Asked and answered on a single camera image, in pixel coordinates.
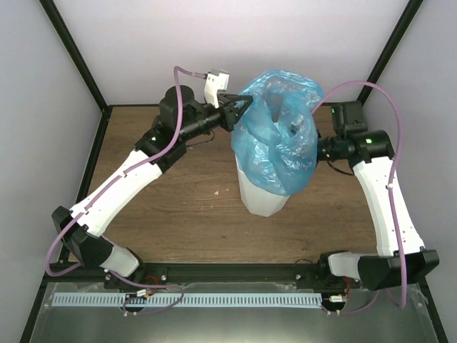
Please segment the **blue plastic trash bag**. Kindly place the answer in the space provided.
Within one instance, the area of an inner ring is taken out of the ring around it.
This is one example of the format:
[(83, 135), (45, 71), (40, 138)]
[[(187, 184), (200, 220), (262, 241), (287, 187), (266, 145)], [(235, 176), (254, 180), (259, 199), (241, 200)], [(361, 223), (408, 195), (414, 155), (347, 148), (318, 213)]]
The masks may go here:
[(311, 111), (323, 98), (322, 88), (296, 72), (270, 69), (239, 95), (253, 98), (231, 134), (241, 171), (272, 194), (302, 191), (317, 164), (318, 130)]

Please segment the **white plastic trash bin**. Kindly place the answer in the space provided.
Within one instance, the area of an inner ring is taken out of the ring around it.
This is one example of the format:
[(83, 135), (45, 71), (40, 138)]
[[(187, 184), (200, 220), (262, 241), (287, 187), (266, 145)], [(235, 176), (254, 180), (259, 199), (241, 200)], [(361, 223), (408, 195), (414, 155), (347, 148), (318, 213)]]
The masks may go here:
[(273, 194), (253, 184), (241, 169), (238, 158), (235, 159), (241, 201), (247, 210), (261, 217), (270, 217), (282, 210), (289, 196)]

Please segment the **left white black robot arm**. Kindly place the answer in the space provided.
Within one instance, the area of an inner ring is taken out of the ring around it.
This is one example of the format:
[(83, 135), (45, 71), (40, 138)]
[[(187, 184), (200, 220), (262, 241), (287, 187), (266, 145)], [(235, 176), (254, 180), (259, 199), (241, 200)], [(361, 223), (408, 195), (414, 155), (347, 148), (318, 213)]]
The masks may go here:
[(250, 95), (217, 94), (216, 103), (202, 104), (188, 86), (168, 89), (151, 128), (123, 164), (84, 200), (70, 209), (54, 210), (51, 217), (60, 241), (81, 266), (107, 269), (129, 288), (139, 288), (146, 280), (141, 260), (104, 236), (108, 225), (187, 152), (187, 141), (210, 134), (216, 127), (233, 131), (252, 102)]

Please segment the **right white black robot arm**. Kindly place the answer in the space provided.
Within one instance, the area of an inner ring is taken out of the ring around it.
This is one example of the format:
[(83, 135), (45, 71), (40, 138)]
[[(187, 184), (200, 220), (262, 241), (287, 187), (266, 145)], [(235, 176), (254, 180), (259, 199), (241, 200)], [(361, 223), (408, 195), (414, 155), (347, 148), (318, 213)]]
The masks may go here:
[(335, 136), (318, 141), (319, 161), (346, 160), (360, 183), (376, 233), (376, 254), (349, 251), (322, 254), (319, 283), (335, 287), (343, 277), (360, 281), (371, 290), (416, 283), (439, 264), (438, 253), (427, 249), (408, 213), (396, 173), (391, 171), (394, 151), (388, 134), (368, 129), (359, 101), (331, 107)]

